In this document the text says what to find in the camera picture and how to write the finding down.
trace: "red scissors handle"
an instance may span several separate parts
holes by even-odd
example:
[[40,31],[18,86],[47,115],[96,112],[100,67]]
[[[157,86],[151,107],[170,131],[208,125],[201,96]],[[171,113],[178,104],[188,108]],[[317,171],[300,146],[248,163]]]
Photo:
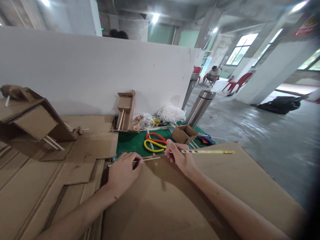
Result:
[[[160,139],[162,139],[162,140],[152,139],[152,138],[150,137],[150,135],[156,135],[158,138],[160,138]],[[166,140],[165,140],[161,135],[159,135],[158,133],[148,133],[148,134],[147,134],[147,139],[151,139],[151,140],[154,141],[154,142],[161,142],[161,143],[167,144]]]

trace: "forearm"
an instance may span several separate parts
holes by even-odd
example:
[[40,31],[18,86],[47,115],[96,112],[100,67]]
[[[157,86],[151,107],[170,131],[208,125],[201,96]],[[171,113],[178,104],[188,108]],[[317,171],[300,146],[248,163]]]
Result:
[[113,189],[104,185],[84,203],[41,233],[36,240],[79,239],[116,199]]
[[289,239],[247,204],[199,171],[188,176],[243,240]]

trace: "dark hair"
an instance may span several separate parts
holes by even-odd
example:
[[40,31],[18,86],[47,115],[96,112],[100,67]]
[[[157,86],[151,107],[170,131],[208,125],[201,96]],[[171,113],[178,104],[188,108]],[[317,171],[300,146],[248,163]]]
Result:
[[129,39],[128,34],[125,31],[117,31],[116,29],[111,29],[109,32],[109,37]]

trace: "hand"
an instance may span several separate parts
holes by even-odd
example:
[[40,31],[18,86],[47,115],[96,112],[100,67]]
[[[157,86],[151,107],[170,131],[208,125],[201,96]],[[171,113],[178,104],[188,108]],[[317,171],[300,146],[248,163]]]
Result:
[[200,170],[197,168],[191,153],[181,153],[179,150],[189,150],[189,147],[185,144],[173,143],[170,139],[167,140],[165,155],[170,159],[170,162],[175,163],[180,168],[184,175],[190,178]]
[[[133,170],[132,163],[138,159],[138,165]],[[114,191],[115,198],[119,198],[137,180],[142,168],[142,157],[135,152],[123,153],[113,164],[106,186]]]

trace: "green cutting mat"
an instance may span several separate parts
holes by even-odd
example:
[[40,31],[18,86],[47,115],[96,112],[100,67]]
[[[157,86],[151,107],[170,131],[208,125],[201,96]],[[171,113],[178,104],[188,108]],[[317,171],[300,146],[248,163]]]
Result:
[[[196,132],[205,133],[200,127],[196,126],[194,129]],[[164,139],[172,139],[171,132],[169,129],[160,129],[156,131],[149,131],[160,134]],[[152,152],[146,150],[143,145],[144,140],[146,140],[146,131],[140,131],[140,133],[133,132],[119,132],[118,145],[117,145],[117,157],[119,157],[124,152],[136,152],[141,155],[141,157],[147,157],[152,155]],[[206,145],[202,145],[198,139],[194,140],[194,142],[201,148],[206,147]]]

